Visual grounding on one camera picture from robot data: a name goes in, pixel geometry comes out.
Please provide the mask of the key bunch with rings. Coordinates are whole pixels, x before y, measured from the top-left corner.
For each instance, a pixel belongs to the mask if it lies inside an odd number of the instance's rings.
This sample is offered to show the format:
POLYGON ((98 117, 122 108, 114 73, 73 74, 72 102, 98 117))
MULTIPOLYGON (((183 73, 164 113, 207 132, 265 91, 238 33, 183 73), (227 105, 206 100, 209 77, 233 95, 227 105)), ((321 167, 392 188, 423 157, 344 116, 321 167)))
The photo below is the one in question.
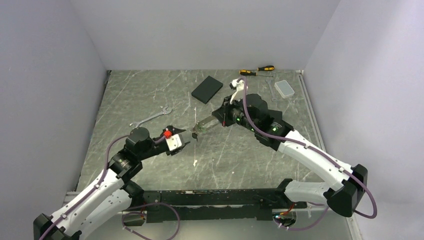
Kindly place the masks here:
POLYGON ((206 127, 205 127, 205 123, 200 123, 198 122, 192 129, 191 129, 191 137, 196 140, 197 142, 199 141, 199 135, 205 133, 206 127))

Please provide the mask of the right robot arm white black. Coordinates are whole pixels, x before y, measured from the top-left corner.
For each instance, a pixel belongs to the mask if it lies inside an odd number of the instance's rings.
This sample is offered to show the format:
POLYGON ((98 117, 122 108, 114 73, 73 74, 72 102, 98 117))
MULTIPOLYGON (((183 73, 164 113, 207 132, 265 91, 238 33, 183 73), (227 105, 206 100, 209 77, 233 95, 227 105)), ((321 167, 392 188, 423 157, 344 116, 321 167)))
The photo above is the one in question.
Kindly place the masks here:
POLYGON ((343 217, 351 217, 366 193, 368 169, 332 157, 306 140, 277 111, 270 110, 268 103, 258 94, 248 94, 247 104, 242 100, 230 103, 230 97, 224 98, 222 105, 211 115, 199 121, 192 134, 206 132, 206 124, 217 120, 223 127, 237 124, 254 133, 255 138, 264 146, 297 160, 322 180, 322 183, 301 183, 297 180, 285 180, 282 190, 275 194, 276 203, 287 208, 293 202, 312 202, 324 204, 343 217))

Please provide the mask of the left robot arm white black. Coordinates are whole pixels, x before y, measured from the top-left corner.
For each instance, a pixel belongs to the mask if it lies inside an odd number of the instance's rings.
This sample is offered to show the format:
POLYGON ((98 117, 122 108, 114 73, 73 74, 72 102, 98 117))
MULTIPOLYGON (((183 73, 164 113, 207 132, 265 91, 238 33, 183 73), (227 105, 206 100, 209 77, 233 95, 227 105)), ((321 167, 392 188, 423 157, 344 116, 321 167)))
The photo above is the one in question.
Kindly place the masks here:
POLYGON ((166 126, 151 137, 145 127, 114 139, 105 152, 100 174, 76 197, 50 215, 33 221, 35 240, 85 240, 118 212, 137 210, 144 203, 144 190, 131 179, 143 168, 142 161, 162 153, 179 153, 191 137, 185 129, 166 126))

